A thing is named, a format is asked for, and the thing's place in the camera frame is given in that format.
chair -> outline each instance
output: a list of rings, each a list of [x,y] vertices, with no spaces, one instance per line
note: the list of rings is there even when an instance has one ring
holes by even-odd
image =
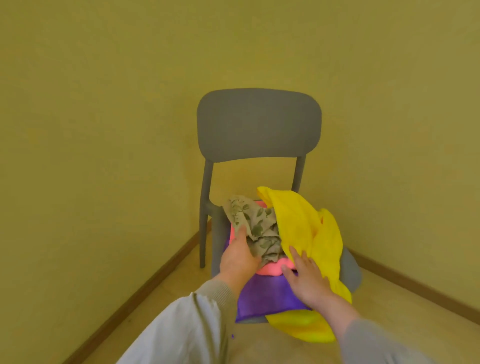
[[[212,217],[212,277],[230,234],[223,208],[210,201],[214,163],[258,157],[296,158],[292,190],[298,192],[307,153],[320,140],[322,111],[299,92],[263,88],[216,90],[198,104],[198,145],[205,157],[200,196],[200,268],[205,267],[206,226]],[[361,282],[357,262],[346,247],[340,258],[340,280],[353,292]]]

tan floor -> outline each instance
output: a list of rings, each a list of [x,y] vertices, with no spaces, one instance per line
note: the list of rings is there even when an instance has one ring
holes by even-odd
[[[85,364],[115,363],[168,304],[208,280],[209,271],[209,266],[199,269],[196,247]],[[353,300],[365,318],[376,321],[398,340],[422,350],[438,363],[480,361],[480,326],[368,271],[363,274],[362,286]],[[268,324],[236,325],[234,334],[233,363],[341,363],[335,343],[306,343]]]

yellow garment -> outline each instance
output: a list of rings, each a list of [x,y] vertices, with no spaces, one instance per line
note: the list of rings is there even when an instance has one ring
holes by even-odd
[[[316,211],[307,200],[293,191],[278,191],[258,187],[258,196],[275,209],[282,248],[292,259],[288,247],[292,245],[300,254],[304,250],[313,258],[330,280],[330,288],[352,302],[350,291],[340,282],[340,256],[343,243],[333,215],[326,209]],[[267,315],[268,322],[277,329],[303,341],[330,342],[335,340],[327,321],[315,311],[293,310]]]

chair backrest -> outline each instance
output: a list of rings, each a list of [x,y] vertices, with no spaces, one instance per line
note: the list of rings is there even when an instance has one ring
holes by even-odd
[[[200,100],[197,127],[200,151],[211,162],[301,157],[320,140],[322,111],[300,92],[217,90]]]

purple cloth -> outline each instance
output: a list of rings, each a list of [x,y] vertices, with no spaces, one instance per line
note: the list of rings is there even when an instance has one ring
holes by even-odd
[[[235,322],[290,310],[310,310],[292,292],[285,276],[255,274],[243,287]]]

